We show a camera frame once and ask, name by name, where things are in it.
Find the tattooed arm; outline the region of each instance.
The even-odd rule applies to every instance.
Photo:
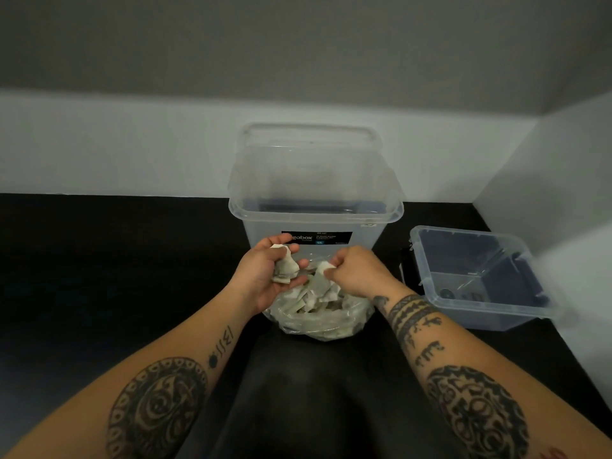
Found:
[[[472,459],[596,459],[612,442],[493,348],[394,279],[361,247],[325,275],[371,299],[395,332],[428,398]]]
[[[6,459],[174,457],[246,322],[280,291],[305,282],[305,276],[289,285],[271,282],[274,261],[285,249],[270,246],[290,240],[289,234],[262,240],[212,301],[77,393]]]

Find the wall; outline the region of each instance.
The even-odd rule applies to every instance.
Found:
[[[225,197],[249,122],[373,127],[407,200],[471,202],[533,117],[0,93],[0,192]]]
[[[610,407],[611,89],[609,35],[475,201],[493,231],[521,236],[539,256],[570,307],[557,328]]]
[[[540,114],[612,0],[0,0],[0,87]]]

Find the transparent box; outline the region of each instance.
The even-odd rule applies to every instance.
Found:
[[[410,239],[427,299],[467,329],[505,331],[561,313],[518,237],[417,226]]]
[[[371,129],[251,124],[239,137],[229,209],[251,246],[291,232],[300,258],[371,248],[404,213],[402,189]]]

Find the bag of paper scraps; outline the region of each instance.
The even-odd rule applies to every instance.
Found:
[[[276,263],[273,281],[289,283],[299,273],[296,266],[287,248],[285,258]],[[373,306],[366,298],[349,295],[328,280],[323,271],[330,267],[334,266],[327,261],[319,262],[306,284],[280,293],[264,315],[278,322],[285,333],[308,335],[321,341],[343,339],[363,329],[374,313]]]

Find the product label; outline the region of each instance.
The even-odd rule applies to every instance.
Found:
[[[353,232],[287,232],[293,240],[289,243],[298,245],[348,245]]]

